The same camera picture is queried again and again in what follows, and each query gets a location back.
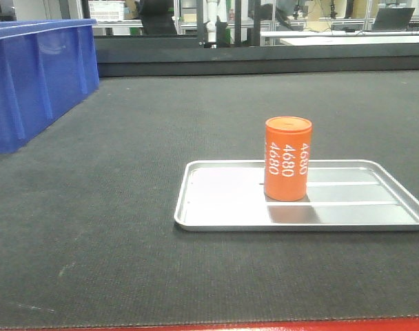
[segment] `laptop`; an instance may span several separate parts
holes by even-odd
[[[371,31],[405,31],[415,8],[379,8]]]

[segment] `orange cylinder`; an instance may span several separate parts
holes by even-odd
[[[266,121],[265,194],[279,201],[306,195],[312,123],[300,117]]]

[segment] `tray rim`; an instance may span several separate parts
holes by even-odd
[[[179,216],[181,211],[182,201],[185,196],[186,184],[189,176],[192,173],[192,168],[195,165],[202,164],[202,163],[209,163],[209,164],[234,164],[234,163],[264,163],[265,160],[260,159],[232,159],[232,160],[222,160],[222,159],[213,159],[213,160],[195,160],[187,163],[185,166],[185,171],[183,175],[183,179],[181,182],[181,187],[179,190],[179,195],[177,198],[176,208],[174,210],[174,220],[175,222],[180,225],[184,230],[188,231],[205,231],[205,232],[212,232],[212,231],[334,231],[334,232],[348,232],[348,231],[411,231],[411,230],[419,230],[419,223],[416,224],[398,224],[398,225],[380,225],[380,224],[321,224],[321,225],[312,225],[312,224],[297,224],[297,225],[285,225],[285,224],[267,224],[267,225],[187,225]],[[395,179],[388,171],[386,171],[379,163],[367,160],[367,159],[312,159],[309,160],[309,165],[322,164],[322,163],[361,163],[363,165],[367,165],[369,170],[378,170],[381,171],[388,179],[399,189],[401,189],[402,193],[405,194],[409,199],[411,199],[418,207],[419,207],[419,200],[406,189],[398,180]],[[395,192],[392,192],[391,188],[385,185],[385,188],[390,191],[396,198],[398,195]],[[407,212],[413,212],[410,210],[408,205],[402,203],[402,206],[407,209]]]

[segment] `blue plastic bin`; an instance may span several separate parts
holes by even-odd
[[[24,146],[98,88],[95,23],[0,23],[0,154]]]

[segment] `metal tray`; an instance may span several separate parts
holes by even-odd
[[[419,230],[419,201],[365,160],[311,160],[307,196],[281,202],[263,192],[264,161],[187,165],[174,218],[191,231]]]

